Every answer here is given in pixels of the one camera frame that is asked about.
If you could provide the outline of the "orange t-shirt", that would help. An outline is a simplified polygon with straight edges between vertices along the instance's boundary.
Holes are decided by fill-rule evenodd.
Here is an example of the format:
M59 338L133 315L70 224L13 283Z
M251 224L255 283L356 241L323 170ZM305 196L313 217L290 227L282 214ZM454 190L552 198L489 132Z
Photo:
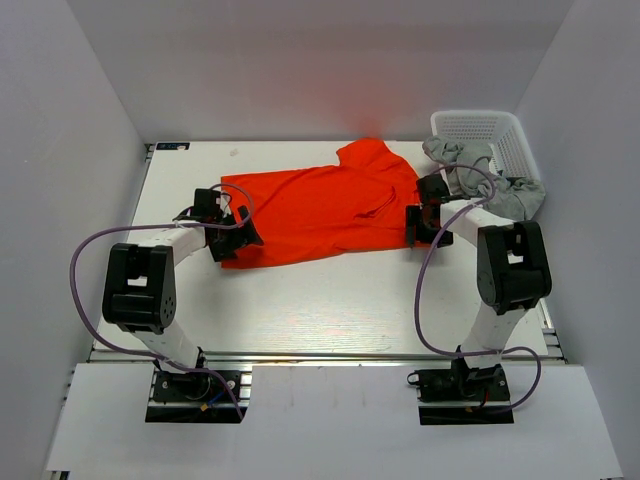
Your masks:
M225 269L283 266L343 253L400 249L418 175L379 139L337 150L338 164L227 175L251 195L263 243L240 249Z

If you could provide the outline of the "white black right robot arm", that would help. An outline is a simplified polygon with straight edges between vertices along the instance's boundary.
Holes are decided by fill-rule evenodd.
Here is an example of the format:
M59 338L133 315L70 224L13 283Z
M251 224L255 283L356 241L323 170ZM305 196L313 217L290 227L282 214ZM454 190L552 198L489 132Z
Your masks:
M506 353L531 348L506 346L527 312L552 289L544 239L535 221L515 222L493 215L472 203L428 203L405 209L406 240L410 246L427 243L414 293L413 317L417 336L433 353L451 359L451 384L461 397L472 399L484 391L501 369ZM421 293L427 267L436 248L452 244L458 235L476 248L476 287L481 303L473 326L454 351L429 343L420 324Z

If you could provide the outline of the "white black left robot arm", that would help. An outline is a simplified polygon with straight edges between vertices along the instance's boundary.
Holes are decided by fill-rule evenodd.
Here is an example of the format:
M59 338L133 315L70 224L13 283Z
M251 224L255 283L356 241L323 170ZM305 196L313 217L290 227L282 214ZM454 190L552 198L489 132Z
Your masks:
M202 368L202 350L176 319L176 267L202 250L222 262L235 259L240 249L262 244L248 207L239 207L236 214L193 207L144 241L111 248L103 318L142 342L166 369L179 372L177 387L188 398L202 398L212 377Z

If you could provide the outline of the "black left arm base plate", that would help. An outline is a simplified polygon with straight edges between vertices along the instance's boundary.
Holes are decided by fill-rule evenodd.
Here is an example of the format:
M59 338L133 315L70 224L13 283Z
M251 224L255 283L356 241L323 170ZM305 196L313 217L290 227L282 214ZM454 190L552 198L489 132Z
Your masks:
M210 374L155 370L145 422L149 424L240 424L249 405L246 375L221 370Z

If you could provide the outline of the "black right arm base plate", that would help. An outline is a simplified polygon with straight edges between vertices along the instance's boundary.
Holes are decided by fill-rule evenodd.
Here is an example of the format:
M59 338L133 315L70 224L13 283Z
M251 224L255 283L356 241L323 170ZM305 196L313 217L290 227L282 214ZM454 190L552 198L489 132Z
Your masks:
M421 426L485 426L514 423L511 395L502 369L490 379L460 383L452 369L423 369L407 375L417 391Z

